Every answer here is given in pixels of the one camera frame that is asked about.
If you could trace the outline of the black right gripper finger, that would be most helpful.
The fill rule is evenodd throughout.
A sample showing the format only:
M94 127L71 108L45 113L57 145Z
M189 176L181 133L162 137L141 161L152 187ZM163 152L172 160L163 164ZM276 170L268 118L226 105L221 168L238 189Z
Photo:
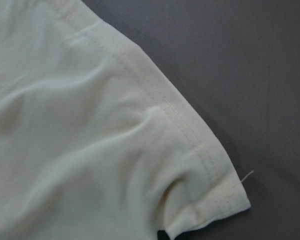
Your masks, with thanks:
M158 240L170 240L170 237L168 236L168 234L166 233L165 230L159 230L157 232L157 239Z

